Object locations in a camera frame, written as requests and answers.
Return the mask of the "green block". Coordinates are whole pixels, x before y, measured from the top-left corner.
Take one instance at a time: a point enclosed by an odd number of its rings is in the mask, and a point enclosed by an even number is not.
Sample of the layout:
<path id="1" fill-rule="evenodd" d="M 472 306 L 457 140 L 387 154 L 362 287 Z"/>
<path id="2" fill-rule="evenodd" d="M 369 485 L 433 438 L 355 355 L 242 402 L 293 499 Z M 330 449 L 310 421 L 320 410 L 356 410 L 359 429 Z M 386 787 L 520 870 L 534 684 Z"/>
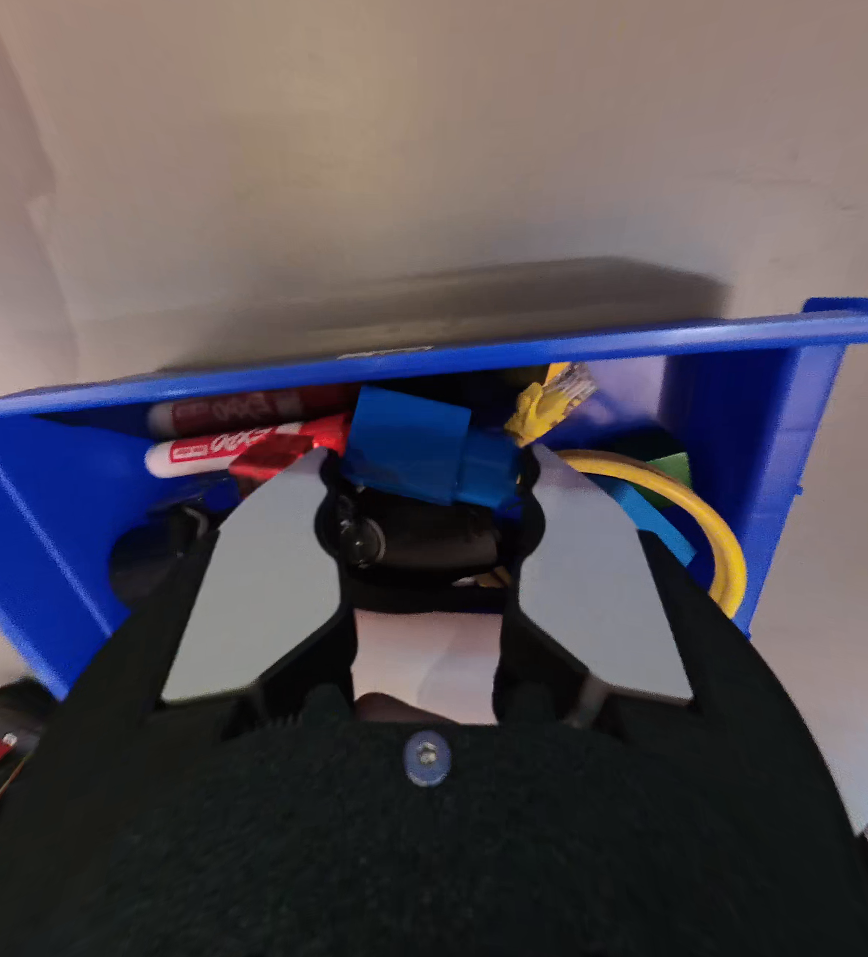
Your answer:
<path id="1" fill-rule="evenodd" d="M 686 452 L 675 452 L 653 460 L 644 459 L 643 463 L 656 469 L 658 472 L 662 472 L 681 485 L 690 489 L 693 487 L 691 463 L 689 455 Z M 659 511 L 664 511 L 674 506 L 673 502 L 668 498 L 644 486 L 640 486 L 640 494 Z"/>

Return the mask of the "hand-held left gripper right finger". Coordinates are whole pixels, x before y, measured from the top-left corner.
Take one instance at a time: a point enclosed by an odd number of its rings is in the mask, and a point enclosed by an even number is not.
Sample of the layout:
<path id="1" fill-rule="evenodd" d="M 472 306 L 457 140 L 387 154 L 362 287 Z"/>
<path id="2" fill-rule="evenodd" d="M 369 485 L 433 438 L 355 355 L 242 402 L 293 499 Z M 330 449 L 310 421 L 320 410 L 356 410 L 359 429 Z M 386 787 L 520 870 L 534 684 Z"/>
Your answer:
<path id="1" fill-rule="evenodd" d="M 570 725 L 595 724 L 611 698 L 690 705 L 634 522 L 548 448 L 528 448 L 523 465 L 492 689 L 497 721 L 514 721 L 536 691 Z"/>

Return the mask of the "blue plastic bin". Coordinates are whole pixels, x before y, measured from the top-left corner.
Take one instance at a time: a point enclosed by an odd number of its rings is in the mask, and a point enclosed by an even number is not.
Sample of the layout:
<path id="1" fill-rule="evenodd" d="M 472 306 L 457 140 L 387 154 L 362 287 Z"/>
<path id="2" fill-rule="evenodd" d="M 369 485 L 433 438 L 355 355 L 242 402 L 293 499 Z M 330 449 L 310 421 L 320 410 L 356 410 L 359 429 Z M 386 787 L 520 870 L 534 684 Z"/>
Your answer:
<path id="1" fill-rule="evenodd" d="M 157 402 L 263 388 L 546 365 L 666 360 L 659 421 L 686 448 L 694 489 L 727 521 L 748 568 L 747 631 L 847 346 L 868 343 L 868 298 L 813 298 L 798 314 L 652 322 L 548 339 L 354 351 L 312 362 L 159 373 L 0 398 L 0 630 L 64 697 L 123 622 L 108 556 L 169 495 L 144 467 Z"/>

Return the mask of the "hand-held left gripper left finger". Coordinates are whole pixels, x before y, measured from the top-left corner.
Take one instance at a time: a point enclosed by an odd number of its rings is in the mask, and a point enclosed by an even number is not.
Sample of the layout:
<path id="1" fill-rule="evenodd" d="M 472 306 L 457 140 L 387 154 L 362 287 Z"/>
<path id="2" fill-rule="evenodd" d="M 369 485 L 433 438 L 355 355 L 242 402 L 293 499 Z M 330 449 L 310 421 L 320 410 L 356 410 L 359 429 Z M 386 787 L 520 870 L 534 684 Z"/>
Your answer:
<path id="1" fill-rule="evenodd" d="M 269 719 L 333 686 L 354 703 L 357 638 L 332 544 L 340 459 L 308 452 L 222 523 L 162 688 L 167 704 L 244 698 Z"/>

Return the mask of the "blue plastic block piece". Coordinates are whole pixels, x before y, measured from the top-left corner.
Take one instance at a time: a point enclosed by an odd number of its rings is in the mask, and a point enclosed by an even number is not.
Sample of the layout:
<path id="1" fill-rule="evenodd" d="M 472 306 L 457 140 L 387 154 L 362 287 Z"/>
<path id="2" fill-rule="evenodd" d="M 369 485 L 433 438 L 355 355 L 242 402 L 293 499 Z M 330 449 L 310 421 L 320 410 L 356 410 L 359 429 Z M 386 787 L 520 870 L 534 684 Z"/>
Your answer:
<path id="1" fill-rule="evenodd" d="M 429 504 L 500 510 L 518 494 L 520 451 L 470 410 L 363 386 L 340 470 L 352 485 Z"/>

